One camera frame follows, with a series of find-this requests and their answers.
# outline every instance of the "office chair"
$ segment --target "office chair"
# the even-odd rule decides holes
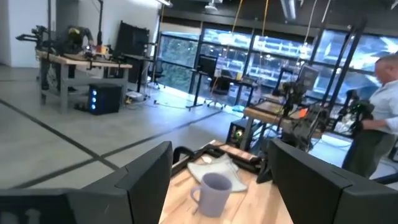
[[[148,76],[152,78],[152,65],[149,66],[148,68]],[[155,76],[154,79],[150,81],[150,83],[154,83],[155,87],[157,87],[157,89],[160,89],[159,84],[163,85],[163,88],[166,88],[166,86],[160,82],[157,81],[158,78],[162,78],[165,75],[163,75],[163,62],[161,60],[157,60],[155,63]]]
[[[222,103],[220,103],[220,101],[223,100],[223,98],[228,97],[230,78],[223,77],[223,76],[218,77],[216,85],[214,86],[214,90],[213,90],[213,92],[211,92],[211,89],[213,88],[215,81],[216,81],[216,78],[213,77],[209,84],[212,99],[207,104],[207,107],[210,107],[210,105],[212,103],[214,104],[214,106],[217,106],[217,103],[218,103],[221,105],[221,110],[222,110],[222,109],[226,108],[226,104],[222,104]]]

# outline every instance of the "white shirt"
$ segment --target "white shirt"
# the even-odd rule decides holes
[[[386,83],[370,97],[374,105],[374,120],[386,120],[387,127],[379,131],[398,134],[398,80]]]

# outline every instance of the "gray floor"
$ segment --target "gray floor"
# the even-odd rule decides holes
[[[36,69],[0,67],[2,188],[82,188],[113,171],[93,157],[106,157],[120,167],[162,141],[198,149],[213,139],[224,142],[230,122],[239,119],[207,107],[189,112],[155,106],[151,103],[154,99],[176,107],[191,103],[158,91],[152,92],[151,102],[124,108],[117,114],[92,116],[73,109],[60,114],[55,98],[49,98],[45,106],[39,105],[37,73]],[[312,154],[340,166],[348,147],[332,144],[348,143],[326,137]],[[393,174],[397,168],[397,164],[383,161],[375,177]]]

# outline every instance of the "glass wall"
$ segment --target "glass wall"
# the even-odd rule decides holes
[[[159,82],[184,92],[189,92],[192,68],[198,48],[199,34],[162,32],[158,59],[164,69]]]
[[[350,67],[373,72],[374,64],[380,57],[397,52],[398,38],[363,35],[359,40]]]
[[[248,49],[250,47],[251,35],[237,32],[232,34],[231,31],[226,30],[205,29],[203,41]]]
[[[199,54],[218,57],[216,66],[218,69],[228,70],[233,78],[242,73],[243,77],[250,78],[259,84],[259,88],[254,91],[252,100],[252,103],[255,103],[261,95],[270,93],[273,90],[281,68],[299,71],[301,65],[308,62],[313,53],[311,43],[269,36],[252,36],[251,34],[240,32],[232,34],[230,30],[205,28],[202,33],[203,40],[200,43],[198,34],[162,33],[159,56],[165,63],[169,63],[165,67],[167,77],[164,80],[166,80],[167,85],[188,91],[191,78],[195,77],[191,74],[190,68],[195,66],[196,52],[198,46],[200,46]],[[314,67],[319,69],[320,75],[315,82],[314,88],[307,92],[307,96],[312,100],[323,99],[329,83],[332,84],[327,99],[329,100],[333,95],[337,80],[341,75],[342,66],[346,62],[353,41],[353,37],[349,39],[348,47],[345,50],[336,77],[331,80],[331,74],[345,38],[348,38],[347,32],[324,31],[320,46],[315,52],[314,61]],[[363,35],[351,61],[349,71],[339,90],[337,103],[343,103],[346,98],[346,92],[352,89],[358,90],[362,99],[368,99],[380,87],[373,74],[375,61],[379,57],[396,52],[398,52],[398,38]],[[291,82],[296,79],[297,75],[289,73],[284,73],[282,76],[282,82]],[[209,83],[210,79],[204,77],[200,90],[201,96],[209,97]],[[228,99],[226,100],[229,105],[234,105],[238,90],[238,86],[231,84]],[[248,88],[242,88],[239,104],[245,104],[249,92]]]
[[[294,42],[268,36],[261,37],[258,35],[254,38],[253,49],[261,52],[303,59],[309,59],[312,53],[312,46],[308,43]]]
[[[198,42],[165,36],[160,41],[162,44],[159,50],[159,59],[165,62],[193,67]]]

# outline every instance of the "wooden workbench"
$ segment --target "wooden workbench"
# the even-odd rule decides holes
[[[231,146],[222,150],[245,159],[252,154]],[[207,218],[197,211],[190,191],[199,183],[185,169],[170,181],[169,190],[160,216],[161,224],[291,224],[293,223],[278,188],[271,182],[257,184],[257,176],[248,171],[238,171],[242,182],[249,186],[247,192],[232,193],[220,218]]]
[[[47,58],[47,52],[36,50],[36,55],[39,58]],[[50,54],[49,60],[51,62],[57,62],[57,63],[63,64],[63,65],[90,66],[90,62],[88,62],[82,55],[65,54],[65,56],[67,56],[67,57]],[[98,59],[98,60],[93,61],[93,66],[118,68],[119,64],[116,62],[109,61],[109,60]],[[120,68],[132,68],[132,65],[120,64]]]
[[[248,123],[246,125],[247,130],[250,129],[249,127],[252,126],[254,119],[258,119],[267,124],[278,124],[280,118],[282,117],[282,105],[271,101],[264,101],[262,103],[259,103],[255,107],[245,108],[243,114],[249,117]],[[300,117],[299,111],[296,111],[290,115],[290,118],[292,119],[298,119],[299,117]],[[282,119],[280,123],[280,127],[282,129],[290,128],[290,125],[291,125],[290,119]],[[246,133],[249,134],[249,131],[244,132],[243,140],[240,147],[242,150],[244,150],[246,146],[246,140],[248,139],[248,136],[245,136]],[[320,130],[315,130],[312,137],[320,139],[322,137],[322,134],[323,133]]]
[[[40,59],[40,62],[43,62],[44,60],[47,59],[47,52],[39,51],[36,50],[36,56],[37,58]],[[82,55],[68,55],[65,54],[66,57],[54,55],[54,54],[49,54],[49,60],[50,62],[53,63],[59,63],[61,65],[65,66],[71,66],[71,65],[78,65],[78,66],[84,66],[84,67],[89,67],[90,63],[89,61],[85,60]],[[127,83],[128,83],[128,74],[129,74],[129,69],[132,68],[132,65],[129,64],[118,64],[116,62],[112,62],[109,60],[105,59],[97,59],[92,61],[92,66],[94,67],[113,67],[113,68],[122,68],[125,69],[123,73],[122,78],[93,78],[93,77],[76,77],[76,78],[68,78],[68,73],[66,71],[61,71],[60,74],[60,91],[48,91],[48,90],[42,90],[40,86],[40,103],[44,105],[46,103],[46,99],[48,95],[51,96],[57,96],[60,98],[61,101],[61,112],[66,113],[67,108],[68,108],[68,87],[70,86],[82,86],[82,85],[90,85],[90,84],[99,84],[99,83],[107,83],[107,84],[113,84],[113,85],[119,85],[122,86],[122,91],[121,91],[121,103],[124,101],[124,96],[126,95],[127,92]],[[39,75],[39,85],[41,85],[41,74]]]

